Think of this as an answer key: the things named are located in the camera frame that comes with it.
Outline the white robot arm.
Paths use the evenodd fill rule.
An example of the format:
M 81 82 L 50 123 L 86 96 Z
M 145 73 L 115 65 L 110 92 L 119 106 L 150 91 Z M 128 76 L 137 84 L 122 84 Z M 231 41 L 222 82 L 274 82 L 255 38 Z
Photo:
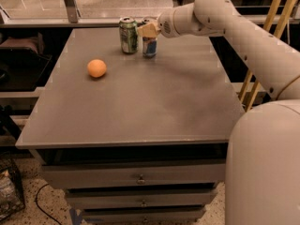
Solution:
M 223 36 L 248 68 L 225 174 L 226 225 L 300 225 L 300 52 L 280 37 L 297 0 L 273 0 L 263 26 L 231 0 L 195 0 L 139 27 L 142 37 Z

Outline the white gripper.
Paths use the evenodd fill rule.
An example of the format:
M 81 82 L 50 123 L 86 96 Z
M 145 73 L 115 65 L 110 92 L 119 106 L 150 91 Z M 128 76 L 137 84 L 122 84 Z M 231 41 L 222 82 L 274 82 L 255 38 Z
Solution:
M 163 11 L 158 18 L 152 18 L 150 23 L 138 28 L 138 35 L 144 38 L 156 38 L 161 34 L 165 38 L 177 38 L 179 33 L 175 29 L 174 9 Z

